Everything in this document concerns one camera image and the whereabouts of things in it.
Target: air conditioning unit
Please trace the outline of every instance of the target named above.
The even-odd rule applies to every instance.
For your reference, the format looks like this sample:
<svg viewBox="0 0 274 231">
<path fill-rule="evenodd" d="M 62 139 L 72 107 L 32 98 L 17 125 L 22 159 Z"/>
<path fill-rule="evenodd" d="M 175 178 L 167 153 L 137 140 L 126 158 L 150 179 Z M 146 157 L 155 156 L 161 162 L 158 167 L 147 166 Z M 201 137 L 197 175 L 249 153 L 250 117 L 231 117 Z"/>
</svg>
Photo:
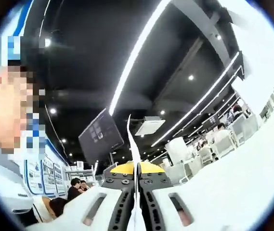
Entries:
<svg viewBox="0 0 274 231">
<path fill-rule="evenodd" d="M 136 132 L 135 136 L 151 135 L 154 134 L 166 120 L 161 119 L 159 116 L 146 116 L 144 122 Z"/>
</svg>

